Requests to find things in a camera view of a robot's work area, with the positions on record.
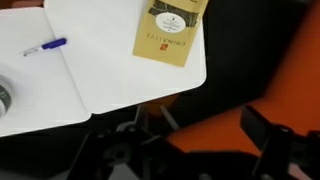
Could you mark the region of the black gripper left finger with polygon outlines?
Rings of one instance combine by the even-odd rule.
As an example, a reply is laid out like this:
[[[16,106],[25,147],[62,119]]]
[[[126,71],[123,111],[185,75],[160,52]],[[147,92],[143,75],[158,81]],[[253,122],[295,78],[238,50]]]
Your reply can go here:
[[[68,180],[109,180],[118,165],[126,165],[138,180],[171,180],[184,177],[185,157],[165,138],[142,128],[91,132],[74,159]]]

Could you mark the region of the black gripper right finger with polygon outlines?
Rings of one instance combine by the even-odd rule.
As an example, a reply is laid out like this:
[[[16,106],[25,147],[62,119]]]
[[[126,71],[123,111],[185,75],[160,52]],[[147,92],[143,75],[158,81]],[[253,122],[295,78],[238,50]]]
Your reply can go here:
[[[274,124],[252,106],[244,106],[240,127],[261,152],[254,166],[254,180],[289,180],[289,166],[297,165],[312,180],[320,180],[320,133],[305,136]]]

